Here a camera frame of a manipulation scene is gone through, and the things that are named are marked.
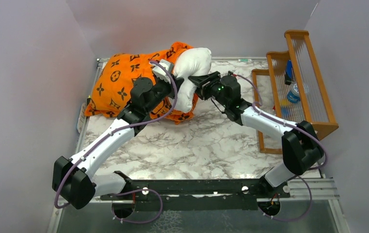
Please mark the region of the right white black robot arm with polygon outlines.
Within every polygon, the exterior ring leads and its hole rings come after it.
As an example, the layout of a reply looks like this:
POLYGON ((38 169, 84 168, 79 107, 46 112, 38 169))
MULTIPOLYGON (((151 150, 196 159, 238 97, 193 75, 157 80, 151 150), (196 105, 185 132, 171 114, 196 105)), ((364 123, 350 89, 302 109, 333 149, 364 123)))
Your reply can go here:
POLYGON ((279 139, 282 144, 283 161, 265 173, 259 181, 259 193, 269 198, 278 186, 291 178, 310 170, 324 156, 311 123, 296 123, 269 115, 241 97, 241 86, 234 74, 221 76, 214 72, 204 76, 190 76, 196 93, 203 100, 214 99, 224 107, 230 121, 253 128, 279 139))

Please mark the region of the white pillow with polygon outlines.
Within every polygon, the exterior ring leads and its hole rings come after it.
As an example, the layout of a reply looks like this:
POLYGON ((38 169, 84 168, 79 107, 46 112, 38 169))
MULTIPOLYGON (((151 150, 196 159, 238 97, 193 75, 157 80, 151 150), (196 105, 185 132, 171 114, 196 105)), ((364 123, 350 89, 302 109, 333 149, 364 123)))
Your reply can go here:
POLYGON ((175 110, 188 113, 193 107, 193 95, 196 85, 189 80, 190 76, 207 75, 211 69, 212 56, 208 48, 188 49, 176 60, 173 74, 184 81, 178 89, 175 110))

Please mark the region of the orange patterned pillowcase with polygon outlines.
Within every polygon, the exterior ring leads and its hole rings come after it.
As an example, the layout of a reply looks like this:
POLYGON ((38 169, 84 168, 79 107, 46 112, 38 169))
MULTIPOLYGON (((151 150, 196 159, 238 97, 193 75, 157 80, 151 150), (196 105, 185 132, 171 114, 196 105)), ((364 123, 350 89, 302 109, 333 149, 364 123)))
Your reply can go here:
POLYGON ((149 61, 161 59, 176 65, 179 56, 193 47, 175 42, 168 50, 148 54, 119 53, 109 59, 96 82, 84 115, 91 117, 102 114, 106 118, 116 117, 130 100, 133 83, 142 77, 155 78, 149 61))

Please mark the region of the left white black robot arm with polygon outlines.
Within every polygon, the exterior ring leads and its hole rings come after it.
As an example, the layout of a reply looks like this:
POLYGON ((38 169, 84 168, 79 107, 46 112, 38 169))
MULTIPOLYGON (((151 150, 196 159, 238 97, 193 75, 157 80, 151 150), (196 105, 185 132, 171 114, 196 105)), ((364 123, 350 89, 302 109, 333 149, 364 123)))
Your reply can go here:
POLYGON ((176 98, 183 82, 183 78, 173 78, 169 83, 138 78, 131 89, 130 100, 111 126, 85 149, 69 159, 61 156, 55 161, 52 179, 55 207, 66 207, 59 205, 60 197, 76 209, 83 208, 94 197, 107 194, 122 200, 129 197, 131 186, 125 177, 117 172, 110 175, 96 175, 96 172, 119 147, 153 122, 150 113, 167 96, 176 98))

